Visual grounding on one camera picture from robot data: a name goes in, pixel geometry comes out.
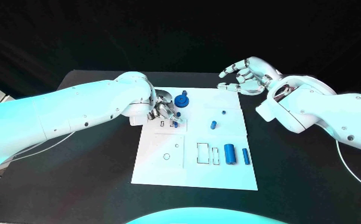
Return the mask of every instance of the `white paper sheet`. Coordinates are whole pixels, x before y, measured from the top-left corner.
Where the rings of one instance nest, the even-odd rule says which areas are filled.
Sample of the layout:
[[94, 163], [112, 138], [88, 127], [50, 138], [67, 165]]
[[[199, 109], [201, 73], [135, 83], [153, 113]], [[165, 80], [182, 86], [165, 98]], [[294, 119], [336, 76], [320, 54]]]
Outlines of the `white paper sheet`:
[[[165, 90], [172, 98], [186, 90], [188, 106], [173, 107], [186, 122], [173, 128], [169, 120], [153, 119], [142, 126], [132, 184], [257, 190], [237, 93], [206, 88], [155, 89]], [[208, 164], [196, 163], [196, 143], [208, 144]], [[234, 145], [234, 165], [225, 164], [225, 144]], [[218, 149], [218, 165], [212, 148]], [[242, 148], [248, 150], [250, 165], [244, 164]]]

